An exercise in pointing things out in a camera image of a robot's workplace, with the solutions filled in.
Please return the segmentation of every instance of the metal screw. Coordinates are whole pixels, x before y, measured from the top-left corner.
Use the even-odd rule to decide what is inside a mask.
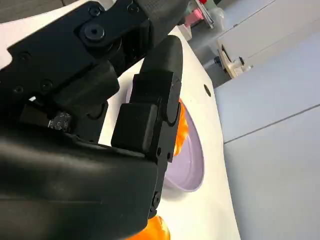
[[[152,200],[152,206],[156,209],[159,206],[160,203],[160,198],[161,198],[161,193],[160,192],[155,192]]]
[[[135,13],[139,12],[139,7],[137,5],[135,5],[134,3],[132,3],[128,6],[128,12],[131,14],[135,14]]]
[[[92,42],[99,42],[105,37],[105,29],[98,24],[90,24],[84,29],[84,35]]]
[[[98,17],[101,13],[101,9],[98,6],[92,6],[89,8],[89,14],[92,17]]]
[[[24,92],[24,88],[22,86],[16,86],[15,89],[13,89],[13,92],[15,94],[22,94]]]
[[[45,79],[41,82],[41,90],[44,92],[48,92],[53,87],[52,81],[49,79]]]
[[[20,63],[27,64],[31,59],[31,55],[27,51],[24,51],[18,55],[18,59]]]

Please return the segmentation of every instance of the orange object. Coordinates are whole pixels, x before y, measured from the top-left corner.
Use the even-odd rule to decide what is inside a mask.
[[[126,240],[170,240],[170,231],[160,216],[148,220],[148,224],[138,234]]]
[[[186,119],[186,107],[183,104],[181,99],[179,99],[179,102],[181,103],[181,112],[180,112],[178,131],[176,133],[173,156],[177,156],[181,152],[182,146],[189,134],[189,128],[188,128],[188,123]]]

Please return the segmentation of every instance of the white tabletop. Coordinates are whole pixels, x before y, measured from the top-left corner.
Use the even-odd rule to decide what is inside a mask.
[[[6,48],[26,35],[52,22],[86,0],[55,11],[0,24],[0,69],[10,63]],[[158,214],[167,223],[173,240],[239,240],[239,232],[232,206],[224,161],[223,136],[212,82],[194,55],[187,41],[176,27],[183,46],[183,74],[180,97],[188,109],[202,145],[205,175],[202,186],[192,193],[164,189]],[[99,143],[110,145],[120,105],[141,62],[127,70],[120,78],[120,91],[109,99],[109,108]],[[204,84],[211,92],[206,94]]]

